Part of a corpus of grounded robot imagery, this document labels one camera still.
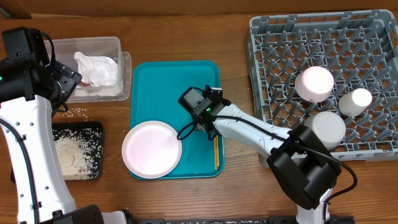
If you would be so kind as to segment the grey metal bowl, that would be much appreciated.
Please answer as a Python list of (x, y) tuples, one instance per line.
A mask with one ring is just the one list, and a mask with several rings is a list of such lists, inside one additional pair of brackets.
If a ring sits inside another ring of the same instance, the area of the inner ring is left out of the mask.
[(334, 149), (343, 140), (346, 133), (344, 121), (335, 113), (323, 111), (311, 115), (304, 125), (309, 127), (327, 149)]

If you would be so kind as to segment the white paper cup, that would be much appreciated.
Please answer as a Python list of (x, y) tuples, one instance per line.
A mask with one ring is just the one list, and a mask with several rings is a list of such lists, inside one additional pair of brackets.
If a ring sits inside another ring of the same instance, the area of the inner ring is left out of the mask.
[(347, 116), (360, 115), (372, 102), (373, 97), (370, 91), (364, 88), (357, 88), (339, 100), (340, 111)]

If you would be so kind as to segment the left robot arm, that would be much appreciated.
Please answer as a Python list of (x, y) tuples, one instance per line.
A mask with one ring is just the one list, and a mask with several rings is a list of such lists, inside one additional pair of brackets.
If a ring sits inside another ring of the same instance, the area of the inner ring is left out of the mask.
[(78, 209), (64, 181), (52, 116), (65, 106), (82, 76), (47, 53), (50, 37), (19, 27), (2, 32), (1, 129), (18, 193), (19, 223), (134, 223), (127, 210)]

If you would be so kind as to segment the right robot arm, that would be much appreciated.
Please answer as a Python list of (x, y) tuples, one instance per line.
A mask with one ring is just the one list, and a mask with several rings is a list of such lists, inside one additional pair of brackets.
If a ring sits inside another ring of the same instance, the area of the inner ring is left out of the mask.
[(318, 136), (300, 124), (294, 129), (271, 125), (241, 111), (223, 98), (221, 88), (188, 88), (178, 103), (192, 122), (177, 138), (194, 130), (237, 140), (255, 150), (260, 162), (270, 168), (281, 189), (297, 205), (297, 223), (331, 223), (327, 198), (341, 168)]

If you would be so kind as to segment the red snack wrapper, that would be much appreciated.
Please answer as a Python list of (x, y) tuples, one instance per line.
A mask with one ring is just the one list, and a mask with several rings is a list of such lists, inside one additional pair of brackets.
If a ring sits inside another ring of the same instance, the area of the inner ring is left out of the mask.
[(80, 83), (79, 83), (79, 86), (80, 86), (80, 87), (90, 87), (91, 85), (88, 84), (88, 83), (80, 82)]

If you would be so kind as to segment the white napkin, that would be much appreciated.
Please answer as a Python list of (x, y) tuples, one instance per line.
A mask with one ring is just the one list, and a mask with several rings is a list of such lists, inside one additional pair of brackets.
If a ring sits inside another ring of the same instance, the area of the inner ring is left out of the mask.
[(116, 84), (118, 64), (112, 58), (75, 52), (74, 59), (78, 64), (78, 73), (82, 75), (82, 83), (93, 87)]
[(99, 89), (88, 87), (86, 90), (83, 87), (79, 87), (74, 91), (74, 96), (117, 96), (122, 93), (122, 89), (119, 86), (101, 86)]

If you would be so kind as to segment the large white dinner plate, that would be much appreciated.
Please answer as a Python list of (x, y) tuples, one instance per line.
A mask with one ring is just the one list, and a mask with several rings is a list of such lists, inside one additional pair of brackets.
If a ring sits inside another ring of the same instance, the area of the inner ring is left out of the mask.
[(121, 154), (131, 173), (143, 179), (157, 179), (176, 168), (182, 156), (182, 142), (170, 125), (145, 121), (127, 133)]

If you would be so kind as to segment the small white plate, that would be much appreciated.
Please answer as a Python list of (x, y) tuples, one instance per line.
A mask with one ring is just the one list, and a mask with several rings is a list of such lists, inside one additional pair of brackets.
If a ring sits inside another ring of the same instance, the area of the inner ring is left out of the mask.
[(295, 89), (303, 100), (320, 103), (330, 96), (334, 83), (333, 75), (329, 70), (312, 66), (296, 77)]

